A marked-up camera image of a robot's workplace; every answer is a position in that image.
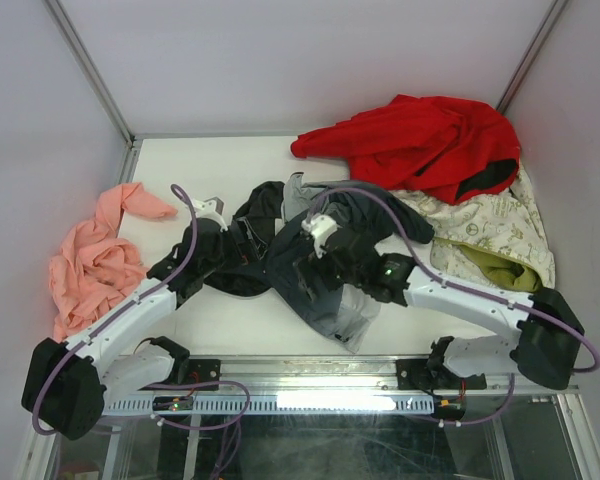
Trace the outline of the dark grey zip jacket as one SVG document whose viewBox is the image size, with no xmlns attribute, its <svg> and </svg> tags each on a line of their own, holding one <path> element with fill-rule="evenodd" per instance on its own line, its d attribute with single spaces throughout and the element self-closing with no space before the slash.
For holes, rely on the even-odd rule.
<svg viewBox="0 0 600 480">
<path fill-rule="evenodd" d="M 380 187 L 359 181 L 306 183 L 302 173 L 295 173 L 286 182 L 256 187 L 233 216 L 232 221 L 248 222 L 262 250 L 260 261 L 217 271 L 205 283 L 238 297 L 273 289 L 311 329 L 355 353 L 379 315 L 379 302 L 351 285 L 310 300 L 293 266 L 314 252 L 301 222 L 318 197 L 324 199 L 321 213 L 341 227 L 368 234 L 375 244 L 400 232 L 420 244 L 434 237 L 433 227 L 420 214 Z"/>
</svg>

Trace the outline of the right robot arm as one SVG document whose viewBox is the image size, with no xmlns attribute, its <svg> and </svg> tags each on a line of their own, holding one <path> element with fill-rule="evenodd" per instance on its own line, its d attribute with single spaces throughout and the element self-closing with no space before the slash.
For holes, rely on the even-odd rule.
<svg viewBox="0 0 600 480">
<path fill-rule="evenodd" d="M 311 250 L 294 268 L 311 300 L 321 289 L 347 286 L 381 303 L 440 312 L 488 330 L 486 336 L 446 336 L 432 344 L 425 369 L 435 385 L 515 373 L 552 390 L 569 385 L 584 328 L 560 292 L 479 291 L 466 281 L 433 278 L 413 257 L 379 254 L 369 236 L 325 215 L 302 221 L 301 237 Z"/>
</svg>

